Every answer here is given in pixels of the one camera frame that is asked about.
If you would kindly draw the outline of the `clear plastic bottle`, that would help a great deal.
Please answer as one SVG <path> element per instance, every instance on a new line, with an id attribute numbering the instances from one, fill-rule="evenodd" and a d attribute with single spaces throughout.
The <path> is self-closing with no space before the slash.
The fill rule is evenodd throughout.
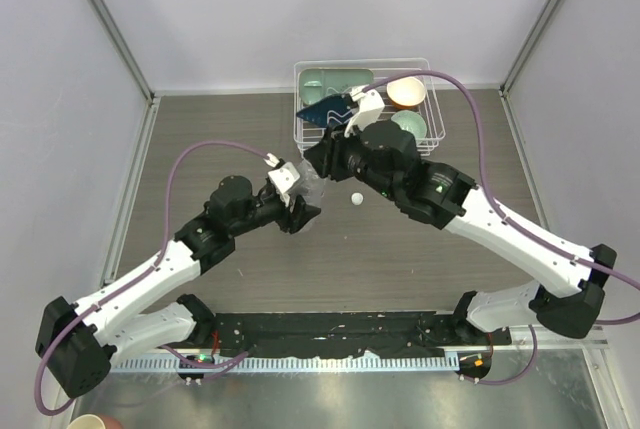
<path id="1" fill-rule="evenodd" d="M 306 159 L 303 159 L 297 165 L 297 169 L 300 173 L 301 181 L 298 186 L 294 188 L 293 201 L 297 196 L 303 196 L 307 204 L 321 209 L 326 180 L 318 175 L 312 164 Z M 298 233 L 306 232 L 309 229 L 302 229 Z"/>

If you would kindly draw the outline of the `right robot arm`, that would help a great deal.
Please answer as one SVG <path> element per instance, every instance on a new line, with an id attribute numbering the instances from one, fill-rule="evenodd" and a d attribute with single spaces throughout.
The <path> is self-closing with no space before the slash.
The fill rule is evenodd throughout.
<path id="1" fill-rule="evenodd" d="M 580 262 L 604 255 L 565 242 L 509 209 L 494 209 L 471 177 L 421 158 L 414 136 L 386 120 L 355 135 L 326 130 L 304 158 L 322 178 L 351 177 L 380 193 L 410 219 L 469 239 L 531 276 L 531 282 L 492 293 L 469 291 L 454 310 L 451 329 L 465 344 L 508 326 L 538 323 L 564 337 L 583 339 L 604 302 L 605 277 Z"/>

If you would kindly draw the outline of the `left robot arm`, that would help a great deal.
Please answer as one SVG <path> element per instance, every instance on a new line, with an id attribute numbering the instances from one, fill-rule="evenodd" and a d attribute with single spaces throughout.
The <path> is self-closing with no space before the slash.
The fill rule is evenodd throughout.
<path id="1" fill-rule="evenodd" d="M 235 239 L 276 224 L 296 234 L 320 213 L 324 184 L 298 169 L 275 169 L 255 191 L 242 176 L 223 179 L 202 213 L 163 242 L 157 254 L 110 285 L 73 303 L 59 296 L 43 311 L 37 374 L 50 373 L 65 395 L 92 391 L 119 363 L 175 342 L 205 346 L 213 313 L 194 295 L 147 313 L 152 303 L 204 275 L 235 250 Z"/>

